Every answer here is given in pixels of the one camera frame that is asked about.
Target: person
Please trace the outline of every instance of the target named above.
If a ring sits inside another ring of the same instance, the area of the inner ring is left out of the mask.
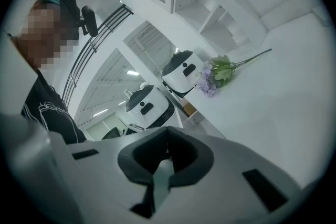
[[[62,135],[66,144],[86,141],[68,113],[60,95],[39,68],[60,57],[63,46],[79,39],[80,12],[76,0],[37,0],[18,36],[10,36],[14,46],[37,73],[22,109],[22,115]]]

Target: balcony railing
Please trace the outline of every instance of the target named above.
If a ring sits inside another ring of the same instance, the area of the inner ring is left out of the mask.
[[[88,42],[86,42],[72,66],[67,83],[64,87],[62,99],[67,107],[71,100],[72,93],[77,87],[77,82],[80,78],[80,75],[82,74],[88,61],[97,52],[99,46],[104,42],[107,36],[132,14],[133,12],[131,12],[125,5],[122,5],[98,27],[97,36],[90,37]]]

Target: black shirt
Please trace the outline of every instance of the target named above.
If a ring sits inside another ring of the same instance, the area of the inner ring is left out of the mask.
[[[61,134],[66,144],[84,142],[84,134],[77,128],[59,94],[47,83],[39,70],[36,72],[38,78],[21,114],[38,121],[48,131]]]

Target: fluorescent light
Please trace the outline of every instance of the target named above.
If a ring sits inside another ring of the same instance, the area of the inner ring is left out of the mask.
[[[103,111],[98,112],[97,114],[93,115],[93,117],[98,116],[98,115],[100,115],[101,113],[104,113],[104,112],[106,112],[106,111],[108,111],[108,109],[104,109]]]
[[[118,105],[122,105],[122,104],[124,104],[126,102],[126,100],[125,101],[122,101],[121,103],[119,103]]]
[[[127,71],[127,74],[128,74],[128,75],[134,75],[134,76],[137,76],[139,73],[138,73],[138,72],[135,72],[135,71],[132,71],[132,70],[128,70],[128,71]]]

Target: black rectangular slot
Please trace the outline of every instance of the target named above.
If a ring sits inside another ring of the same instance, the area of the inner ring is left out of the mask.
[[[141,114],[142,115],[146,115],[148,111],[150,111],[153,108],[153,104],[152,103],[147,103],[141,110]]]
[[[81,151],[81,152],[77,152],[77,153],[73,153],[72,156],[74,159],[83,159],[86,157],[90,157],[92,155],[96,155],[99,152],[96,150],[88,150],[88,151]]]
[[[243,172],[243,176],[270,212],[287,202],[287,199],[257,169]]]
[[[195,69],[196,66],[192,63],[183,70],[183,73],[186,77],[188,77]]]

